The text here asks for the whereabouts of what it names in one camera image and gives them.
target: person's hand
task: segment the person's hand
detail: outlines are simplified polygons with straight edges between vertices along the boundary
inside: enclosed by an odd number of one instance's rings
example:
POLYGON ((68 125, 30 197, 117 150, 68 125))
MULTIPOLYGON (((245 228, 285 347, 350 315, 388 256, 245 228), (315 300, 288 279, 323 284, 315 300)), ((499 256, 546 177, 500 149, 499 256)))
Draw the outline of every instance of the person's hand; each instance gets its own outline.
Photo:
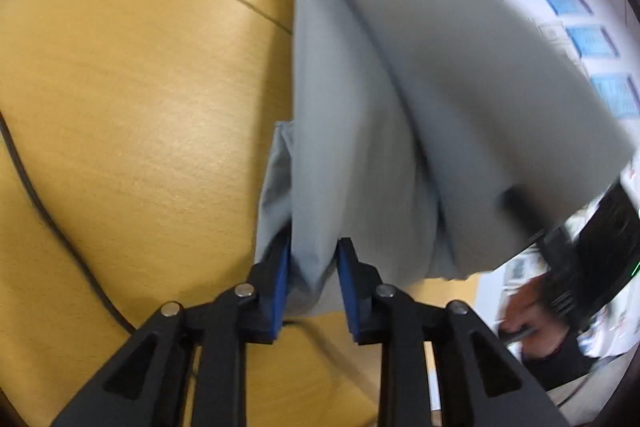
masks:
POLYGON ((522 354, 530 359, 543 359, 555 352, 569 328, 540 302, 544 275, 535 277, 511 296, 500 329, 509 333, 528 324, 536 331, 522 340, 522 354))

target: wooden table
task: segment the wooden table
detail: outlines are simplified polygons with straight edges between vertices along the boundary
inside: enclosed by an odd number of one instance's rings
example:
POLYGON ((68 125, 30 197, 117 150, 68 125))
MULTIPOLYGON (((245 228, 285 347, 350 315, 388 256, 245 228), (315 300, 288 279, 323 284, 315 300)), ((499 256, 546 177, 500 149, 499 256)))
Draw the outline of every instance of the wooden table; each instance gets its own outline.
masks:
MULTIPOLYGON (((292 0, 0 0, 0 108, 33 183, 116 306, 212 299, 252 263, 273 123, 291 117, 292 0)), ((0 153, 0 387, 48 425, 126 339, 0 153)), ((476 283, 416 292, 472 300, 476 283)), ((375 387, 375 348, 314 320, 375 387)), ((287 328, 249 350, 254 426, 362 425, 375 405, 287 328)))

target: gray fabric bag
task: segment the gray fabric bag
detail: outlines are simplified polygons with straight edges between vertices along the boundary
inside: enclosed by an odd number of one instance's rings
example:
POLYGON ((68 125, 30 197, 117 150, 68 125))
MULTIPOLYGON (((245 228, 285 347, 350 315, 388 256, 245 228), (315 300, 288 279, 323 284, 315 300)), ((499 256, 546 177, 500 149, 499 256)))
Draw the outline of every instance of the gray fabric bag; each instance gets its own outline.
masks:
POLYGON ((522 185, 560 223, 633 147, 591 87, 502 0, 296 0, 294 121, 279 123, 256 261, 292 220, 288 311, 341 309, 351 237, 385 282, 464 278, 526 247, 522 185))

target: black cable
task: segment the black cable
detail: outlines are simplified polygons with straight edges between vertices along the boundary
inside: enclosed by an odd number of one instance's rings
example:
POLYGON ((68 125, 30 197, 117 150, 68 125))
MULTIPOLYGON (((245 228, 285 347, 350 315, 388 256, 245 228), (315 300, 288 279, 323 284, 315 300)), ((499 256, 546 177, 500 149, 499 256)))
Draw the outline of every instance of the black cable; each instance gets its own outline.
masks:
POLYGON ((95 278, 95 275, 89 268, 88 264, 84 260, 84 257, 79 252, 78 248, 66 237, 65 233, 60 230, 60 227, 53 220, 53 217, 49 214, 46 207, 40 200, 36 189, 33 187, 31 180, 27 174, 27 171, 22 164, 22 160, 20 160, 20 155, 18 155, 18 151, 15 148, 14 139, 11 136, 11 131, 9 131, 9 127, 4 121, 4 116, 0 111, 0 132, 2 133, 2 139, 4 139, 4 144, 6 145, 6 149, 9 152, 9 156, 11 156, 11 161, 14 163, 15 171, 22 182, 22 187, 27 192, 31 203, 36 207, 40 218, 47 225, 49 230, 56 236, 57 240, 60 241, 65 250, 69 253, 71 258, 75 261, 76 265, 80 269, 82 275, 87 281, 91 290, 95 293, 98 299, 100 299, 101 304, 104 308, 109 312, 111 317, 122 327, 123 330, 127 331, 127 333, 133 333, 136 331, 136 328, 120 313, 120 311, 116 308, 116 306, 111 302, 111 299, 102 289, 100 283, 95 278))
POLYGON ((370 383, 369 379, 360 372, 356 365, 354 365, 347 356, 342 354, 340 349, 338 349, 316 325, 304 320, 285 320, 282 325, 284 327, 300 328, 300 330, 305 333, 307 339, 320 351, 331 365, 351 380, 351 383, 355 384, 373 403, 378 403, 379 391, 376 386, 370 383))

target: gray cloth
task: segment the gray cloth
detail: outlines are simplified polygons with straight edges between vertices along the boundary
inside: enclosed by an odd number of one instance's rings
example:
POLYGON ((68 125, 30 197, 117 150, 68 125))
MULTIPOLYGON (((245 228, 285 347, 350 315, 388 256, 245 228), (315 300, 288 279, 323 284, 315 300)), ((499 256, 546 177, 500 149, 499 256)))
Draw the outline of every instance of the gray cloth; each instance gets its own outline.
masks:
POLYGON ((596 419, 625 376, 637 350, 638 344, 604 367, 592 370, 589 375, 548 392, 549 398, 557 405, 572 396, 581 386, 580 390, 560 408, 569 425, 586 425, 596 419))
POLYGON ((632 156, 580 73, 502 0, 295 9, 295 120, 276 127, 255 253, 292 220, 291 313, 342 307, 339 237, 385 282, 467 277, 527 246, 507 188, 560 223, 632 156))

